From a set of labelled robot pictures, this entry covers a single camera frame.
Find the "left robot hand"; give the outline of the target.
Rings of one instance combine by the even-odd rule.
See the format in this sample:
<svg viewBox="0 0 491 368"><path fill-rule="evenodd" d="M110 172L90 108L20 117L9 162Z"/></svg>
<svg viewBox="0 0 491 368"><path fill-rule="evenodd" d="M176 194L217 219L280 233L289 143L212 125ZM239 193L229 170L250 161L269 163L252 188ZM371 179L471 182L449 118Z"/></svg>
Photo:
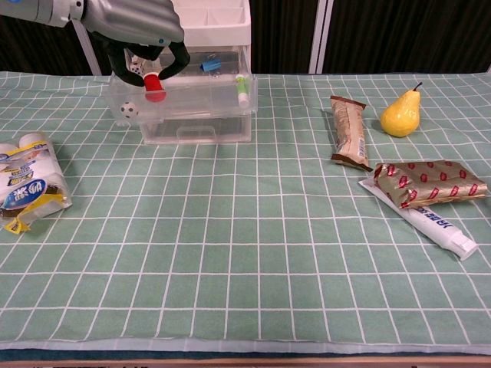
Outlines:
<svg viewBox="0 0 491 368"><path fill-rule="evenodd" d="M177 75L189 64L184 30L171 1L87 1L81 23L104 43L114 74L128 84L142 87L144 81L128 69L126 50L155 61L169 48L174 62L159 72L161 80Z"/></svg>

